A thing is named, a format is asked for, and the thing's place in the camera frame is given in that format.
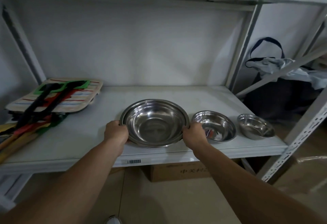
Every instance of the bag handle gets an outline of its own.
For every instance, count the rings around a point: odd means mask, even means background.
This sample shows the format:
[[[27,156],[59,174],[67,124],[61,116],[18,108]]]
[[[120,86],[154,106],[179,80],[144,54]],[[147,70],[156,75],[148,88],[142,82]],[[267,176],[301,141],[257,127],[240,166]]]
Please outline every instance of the bag handle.
[[[275,59],[275,57],[252,58],[252,52],[253,52],[256,48],[258,48],[258,46],[260,46],[260,44],[261,44],[263,41],[267,41],[267,42],[270,42],[270,43],[275,44],[276,46],[278,46],[278,47],[281,49],[281,51],[282,51],[281,59],[284,59],[284,58],[285,58],[285,54],[284,54],[284,51],[283,51],[282,45],[281,45],[277,40],[275,40],[275,39],[272,38],[272,37],[265,37],[265,38],[262,38],[262,39],[258,40],[257,43],[254,44],[254,46],[252,47],[252,49],[251,49],[251,51],[250,51],[250,59],[247,60],[247,61],[245,62],[245,66],[246,66],[247,68],[252,68],[252,67],[248,67],[248,66],[246,65],[246,63],[249,62],[249,61],[250,61],[250,62],[251,62],[251,61],[258,62],[258,61],[262,61],[264,58],[273,58],[273,59]]]

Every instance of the person's left hand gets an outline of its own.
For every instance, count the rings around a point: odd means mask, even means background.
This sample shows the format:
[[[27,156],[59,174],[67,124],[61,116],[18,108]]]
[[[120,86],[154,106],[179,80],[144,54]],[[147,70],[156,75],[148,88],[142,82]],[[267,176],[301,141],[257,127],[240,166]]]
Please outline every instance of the person's left hand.
[[[118,156],[122,154],[127,139],[128,129],[126,125],[120,126],[119,121],[111,121],[107,123],[103,141],[117,146]]]

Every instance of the metal bowl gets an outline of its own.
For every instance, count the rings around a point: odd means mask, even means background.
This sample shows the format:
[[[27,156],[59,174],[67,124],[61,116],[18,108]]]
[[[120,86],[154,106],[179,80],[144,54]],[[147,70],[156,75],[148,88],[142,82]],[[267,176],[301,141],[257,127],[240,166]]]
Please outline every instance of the metal bowl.
[[[250,114],[243,114],[237,118],[241,132],[253,140],[271,138],[275,136],[274,127],[264,119]]]
[[[120,123],[127,125],[130,141],[146,147],[176,143],[182,139],[182,127],[190,125],[180,106],[160,99],[133,103],[121,115]]]
[[[202,123],[207,139],[215,142],[227,142],[236,137],[234,123],[225,115],[214,111],[200,111],[193,115],[193,122]]]

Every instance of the person's right arm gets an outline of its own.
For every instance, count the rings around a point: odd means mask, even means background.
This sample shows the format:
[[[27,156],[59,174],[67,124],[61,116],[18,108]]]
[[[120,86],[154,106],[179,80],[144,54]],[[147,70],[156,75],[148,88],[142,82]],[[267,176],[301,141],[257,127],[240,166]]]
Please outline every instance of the person's right arm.
[[[311,209],[251,175],[211,146],[201,123],[184,127],[183,140],[207,167],[242,224],[325,223]]]

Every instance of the dark tote bag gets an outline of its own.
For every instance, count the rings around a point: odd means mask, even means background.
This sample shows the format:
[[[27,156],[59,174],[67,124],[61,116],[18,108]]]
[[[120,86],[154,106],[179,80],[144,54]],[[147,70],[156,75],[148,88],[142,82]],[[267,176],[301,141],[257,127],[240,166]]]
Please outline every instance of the dark tote bag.
[[[264,59],[251,57],[252,52],[263,41],[277,45],[282,51],[281,58],[285,58],[281,44],[271,37],[265,37],[253,46],[248,61],[257,62]],[[260,73],[258,73],[252,84],[260,80]],[[309,82],[279,78],[276,82],[269,82],[249,92],[243,103],[255,115],[266,120],[287,120],[292,117],[293,113],[303,114],[320,92],[321,90],[314,90]]]

